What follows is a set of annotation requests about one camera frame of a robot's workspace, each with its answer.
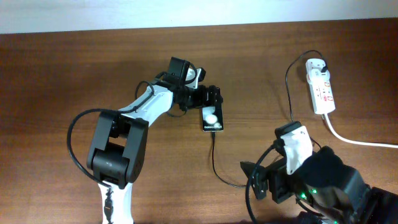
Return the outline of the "black smartphone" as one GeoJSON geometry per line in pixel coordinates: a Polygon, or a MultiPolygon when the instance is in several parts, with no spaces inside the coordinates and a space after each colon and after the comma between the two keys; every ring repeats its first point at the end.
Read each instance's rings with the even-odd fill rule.
{"type": "Polygon", "coordinates": [[[222,132],[224,130],[221,106],[207,106],[201,109],[202,130],[204,132],[222,132]]]}

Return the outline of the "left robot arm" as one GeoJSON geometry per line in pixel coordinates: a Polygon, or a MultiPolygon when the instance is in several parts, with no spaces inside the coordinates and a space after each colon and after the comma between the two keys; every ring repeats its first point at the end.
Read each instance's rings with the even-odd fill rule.
{"type": "Polygon", "coordinates": [[[223,98],[217,86],[201,85],[205,74],[203,68],[172,57],[167,71],[147,82],[146,91],[130,105],[99,111],[86,166],[100,187],[103,223],[133,223],[132,185],[144,165],[149,128],[173,105],[183,112],[211,111],[216,121],[204,124],[204,130],[223,129],[223,98]]]}

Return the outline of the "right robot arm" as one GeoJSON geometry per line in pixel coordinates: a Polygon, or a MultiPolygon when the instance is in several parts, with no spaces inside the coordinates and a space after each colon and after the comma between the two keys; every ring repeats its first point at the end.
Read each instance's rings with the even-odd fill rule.
{"type": "Polygon", "coordinates": [[[253,190],[258,200],[268,192],[275,203],[294,196],[314,209],[312,215],[332,223],[397,223],[397,194],[365,183],[359,171],[328,146],[292,174],[284,157],[266,167],[253,162],[240,166],[248,178],[246,190],[253,190]]]}

